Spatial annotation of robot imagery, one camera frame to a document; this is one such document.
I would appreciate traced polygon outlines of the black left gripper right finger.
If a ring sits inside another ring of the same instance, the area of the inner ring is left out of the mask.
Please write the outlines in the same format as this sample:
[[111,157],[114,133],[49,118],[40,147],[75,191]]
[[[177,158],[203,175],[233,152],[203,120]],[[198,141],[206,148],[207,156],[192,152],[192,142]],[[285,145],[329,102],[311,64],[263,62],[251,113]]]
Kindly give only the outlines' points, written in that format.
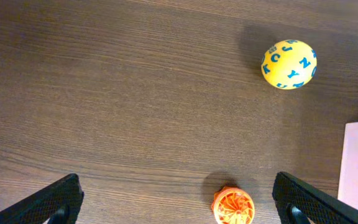
[[358,210],[287,172],[279,172],[272,197],[282,224],[358,224]]

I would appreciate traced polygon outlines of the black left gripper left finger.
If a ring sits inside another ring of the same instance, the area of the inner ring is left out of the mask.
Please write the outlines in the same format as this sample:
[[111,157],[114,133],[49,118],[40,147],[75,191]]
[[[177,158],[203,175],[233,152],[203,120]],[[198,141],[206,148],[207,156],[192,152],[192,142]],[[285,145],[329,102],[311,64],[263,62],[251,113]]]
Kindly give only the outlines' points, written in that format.
[[75,224],[84,196],[78,175],[68,174],[0,211],[0,224]]

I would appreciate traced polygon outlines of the yellow ball blue letters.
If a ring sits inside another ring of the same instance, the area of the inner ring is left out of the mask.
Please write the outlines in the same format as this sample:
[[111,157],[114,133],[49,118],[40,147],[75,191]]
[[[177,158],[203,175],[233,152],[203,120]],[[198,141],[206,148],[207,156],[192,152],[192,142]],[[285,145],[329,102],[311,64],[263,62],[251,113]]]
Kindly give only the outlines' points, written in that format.
[[263,55],[260,69],[275,88],[293,90],[307,84],[317,68],[316,52],[300,40],[283,40]]

